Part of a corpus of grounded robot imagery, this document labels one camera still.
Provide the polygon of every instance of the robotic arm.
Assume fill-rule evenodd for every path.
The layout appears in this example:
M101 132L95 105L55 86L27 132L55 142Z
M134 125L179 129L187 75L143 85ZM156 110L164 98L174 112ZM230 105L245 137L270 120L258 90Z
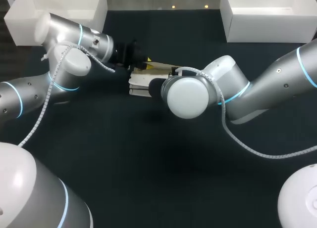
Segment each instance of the robotic arm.
M208 106L221 105L218 90L221 89L227 118L234 124L242 124L281 102L317 88L317 40L276 60L252 82L230 56L213 61L202 72L212 77L218 87L203 76L173 76L167 80L154 79L150 93L155 96L155 91L160 90L161 98L176 116L190 119L198 117Z
M135 43L114 43L112 37L99 33L60 16L44 13L35 28L35 40L44 46L49 58L49 72L33 77L0 83L0 121L19 118L43 105L56 66L67 49L62 43L72 43L86 49L100 62L121 63L125 67L146 61ZM50 101L69 101L89 73L91 62L79 49L72 48L62 62L54 80Z

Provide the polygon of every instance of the cable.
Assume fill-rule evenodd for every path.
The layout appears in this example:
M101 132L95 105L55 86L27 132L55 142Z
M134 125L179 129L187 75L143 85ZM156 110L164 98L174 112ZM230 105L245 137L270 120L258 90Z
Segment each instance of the cable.
M22 142L20 142L20 144L18 146L20 146L20 147L24 146L24 144L31 138L31 136L33 135L33 133L36 131L36 129L38 128L39 124L41 123L41 120L43 119L43 116L45 114L45 111L47 109L47 106L48 106L48 103L49 103L49 100L50 100L50 97L51 97L52 88L53 88L53 85L54 85L55 78L56 78L56 75L58 73L58 70L59 70L63 60L65 59L66 55L70 52L70 50L72 48L74 48L74 46L67 46L65 51L61 54L61 58L60 58L60 60L59 60L59 62L57 64L56 69L54 71L54 74L52 76L52 80L51 80L51 83L49 85L48 93L46 95L46 98L45 98L44 105L43 105L43 108L41 110L41 113L40 113L40 115L39 115L34 127L31 129L31 131L26 136L26 138Z
M102 63L101 61L99 61L94 55L91 54L91 52L89 52L89 51L88 51L87 49L85 49L83 46L78 46L78 48L79 48L80 50L82 50L85 54L89 55L95 62L98 63L98 65L100 65L100 66L101 66L102 68L104 68L105 70L110 71L110 72L112 72L112 73L115 72L115 70L113 70L113 69L111 69L111 68L109 68L109 67L103 65L103 63Z
M57 45L63 45L63 46L66 46L67 48L64 50L64 52L61 54L61 58L56 66L56 69L54 71L54 74L53 74L53 77L52 77L52 80L51 80L51 83L49 85L49 89L48 89L48 93L46 95L46 98L45 98L45 102L44 102L44 105L43 105L43 108L41 110L41 113L34 125L34 127L31 129L31 131L29 132L29 134L26 136L26 138L20 142L20 144L18 145L19 147L22 147L24 146L24 144L31 138L31 136L34 134L34 132L36 131L36 129L38 128L39 124L41 123L42 119L43 119L43 116L45 114L45 111L47 109L47 106L48 106L48 103L49 103L49 100L50 100L50 97L51 97L51 93L52 93L52 88L53 88L53 85L54 85L54 82L55 82L55 78L57 76L57 73L59 71L59 68L63 62L63 60L65 59L66 55L70 52L70 50L72 48L77 48L77 49L80 49L82 50L85 54L89 55L94 61L96 61L101 67L103 67L104 69L106 69L107 71L110 71L112 73L114 73L115 71L109 67L106 67L105 65L103 65L96 57L94 57L87 49L85 49L83 46L79 46L79 45L76 45L76 44L73 44L71 42L62 42L62 43L57 43L55 45L53 45L47 52L47 54L45 54L43 56L43 58L41 59L42 61L44 59L47 59L49 57L49 54L51 53L52 49L54 47L56 47Z
M221 101L221 121L222 121L222 126L225 129L225 131L229 134L229 136L231 136L232 139L234 139L239 145L241 145L244 149L248 150L249 152L259 156L259 157L263 157L266 159L286 159L286 158L291 158L291 157L295 157L295 156L299 156L299 155L304 155L307 154L309 152L313 152L315 150L317 150L317 145L310 147L306 150L302 150L302 151L298 151L298 152L294 152L294 153L290 153L290 154L285 154L285 155L266 155L260 152L257 152L253 149L251 149L250 147L248 147L247 145L245 145L242 141L240 141L227 127L226 124L226 106L225 106L225 100L222 94L221 89L219 88L218 84L216 83L216 81L214 81L208 74L206 74L205 72L202 72L201 70L192 68L192 67L180 67L176 70L176 72L179 71L191 71L191 72L195 72L197 73L197 75L203 76L205 77L214 87L215 89L218 89L219 94L220 94L220 101Z

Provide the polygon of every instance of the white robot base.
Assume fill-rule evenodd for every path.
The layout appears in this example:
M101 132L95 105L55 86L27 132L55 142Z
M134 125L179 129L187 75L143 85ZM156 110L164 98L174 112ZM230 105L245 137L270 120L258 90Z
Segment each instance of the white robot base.
M0 228L93 228L91 212L59 178L16 145L0 142Z
M300 169L285 182L278 215L283 228L317 227L317 164Z

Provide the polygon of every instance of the white box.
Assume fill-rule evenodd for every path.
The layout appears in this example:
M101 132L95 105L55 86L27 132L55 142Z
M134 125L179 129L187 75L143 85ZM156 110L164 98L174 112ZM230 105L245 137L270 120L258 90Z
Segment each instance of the white box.
M308 43L317 29L316 0L221 0L228 42Z
M43 11L102 32L107 0L15 0L4 20L17 46L38 45L34 40L34 29Z

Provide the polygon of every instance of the dark table surface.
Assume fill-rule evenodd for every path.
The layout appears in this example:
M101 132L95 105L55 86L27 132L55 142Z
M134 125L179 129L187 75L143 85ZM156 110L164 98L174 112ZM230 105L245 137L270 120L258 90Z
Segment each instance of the dark table surface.
M228 54L249 80L299 46L227 44L218 10L110 11L104 32L116 41L136 38L158 62L202 69ZM43 54L32 49L26 76L48 71ZM262 153L306 149L317 144L316 96L229 127ZM94 64L70 103L48 109L25 149L86 201L96 228L279 228L279 191L317 152L256 157L229 138L220 113L215 106L194 120L176 118L151 98L130 96L122 69L112 75ZM38 114L7 122L0 140L19 143Z

